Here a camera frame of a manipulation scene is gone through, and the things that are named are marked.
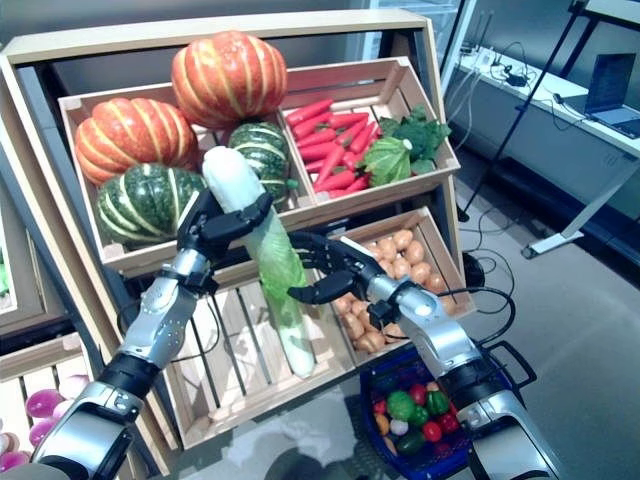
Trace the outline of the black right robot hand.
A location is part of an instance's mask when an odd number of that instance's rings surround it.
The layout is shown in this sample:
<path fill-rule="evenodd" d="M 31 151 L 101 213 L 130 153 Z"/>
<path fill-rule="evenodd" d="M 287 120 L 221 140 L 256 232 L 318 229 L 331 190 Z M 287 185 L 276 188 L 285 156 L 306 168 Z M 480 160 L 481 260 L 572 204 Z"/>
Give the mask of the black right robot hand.
<path fill-rule="evenodd" d="M 311 232 L 293 232 L 289 240 L 298 252 L 303 267 L 324 274 L 310 286 L 288 289 L 290 297 L 309 305 L 330 303 L 352 293 L 366 299 L 371 280 L 384 274 L 375 258 L 340 240 L 332 240 Z"/>

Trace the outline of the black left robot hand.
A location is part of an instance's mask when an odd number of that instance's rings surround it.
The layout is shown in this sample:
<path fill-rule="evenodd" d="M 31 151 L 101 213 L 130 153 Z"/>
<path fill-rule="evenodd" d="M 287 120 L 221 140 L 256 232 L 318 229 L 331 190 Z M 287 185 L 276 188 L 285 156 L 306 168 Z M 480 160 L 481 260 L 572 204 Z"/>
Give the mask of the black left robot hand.
<path fill-rule="evenodd" d="M 271 212 L 272 196 L 259 194 L 249 206 L 224 213 L 209 190 L 198 193 L 177 230 L 179 250 L 192 249 L 211 263 L 222 260 L 233 241 L 253 232 Z"/>

